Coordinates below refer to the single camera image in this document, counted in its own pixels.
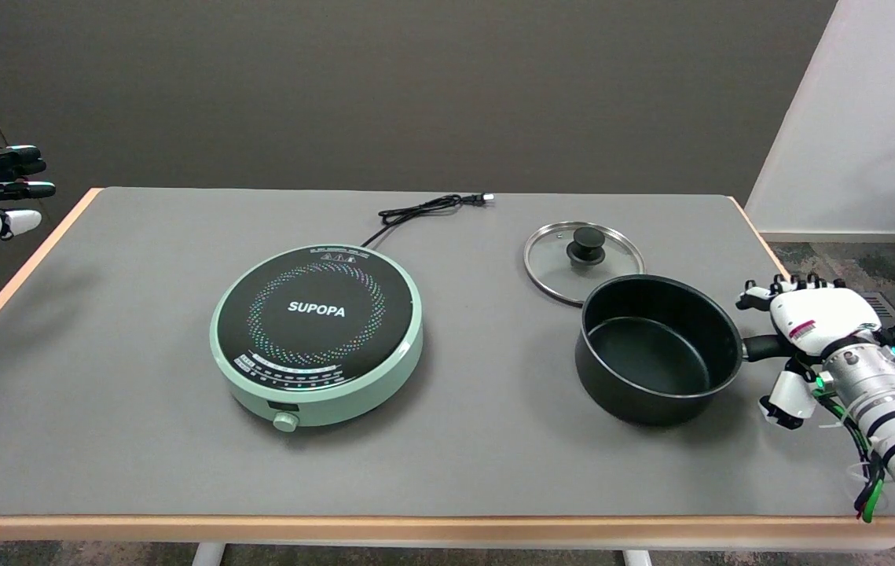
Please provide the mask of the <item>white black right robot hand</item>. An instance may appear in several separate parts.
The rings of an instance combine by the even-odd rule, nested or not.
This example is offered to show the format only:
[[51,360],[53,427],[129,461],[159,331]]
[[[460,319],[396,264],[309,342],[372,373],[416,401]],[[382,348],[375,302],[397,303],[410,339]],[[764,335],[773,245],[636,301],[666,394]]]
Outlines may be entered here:
[[861,350],[881,351],[889,357],[895,352],[875,309],[864,295],[839,280],[814,274],[786,280],[777,275],[767,287],[749,280],[735,307],[769,315],[773,333],[744,338],[744,359],[786,359],[771,393],[760,398],[759,406],[767,421],[789,430],[798,429],[813,415],[820,404],[815,398],[818,391],[838,390],[838,371],[828,369],[824,377],[818,377],[815,366],[823,368],[834,355],[858,359]]

